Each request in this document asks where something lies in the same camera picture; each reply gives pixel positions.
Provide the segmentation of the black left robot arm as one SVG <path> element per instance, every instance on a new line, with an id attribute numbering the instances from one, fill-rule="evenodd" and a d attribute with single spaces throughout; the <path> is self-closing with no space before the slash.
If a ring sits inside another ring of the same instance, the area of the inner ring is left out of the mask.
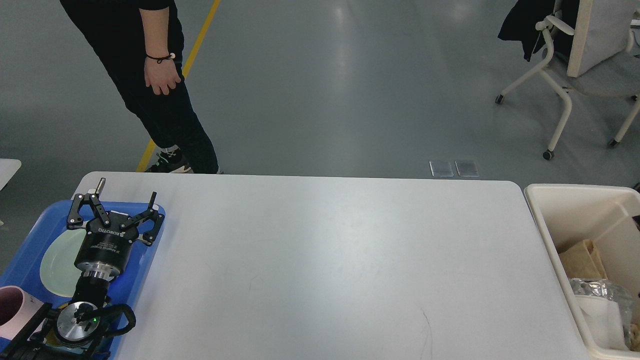
<path id="1" fill-rule="evenodd" d="M 102 203 L 105 183 L 46 208 L 2 274 L 3 360 L 107 360 L 136 326 L 166 212 Z"/>

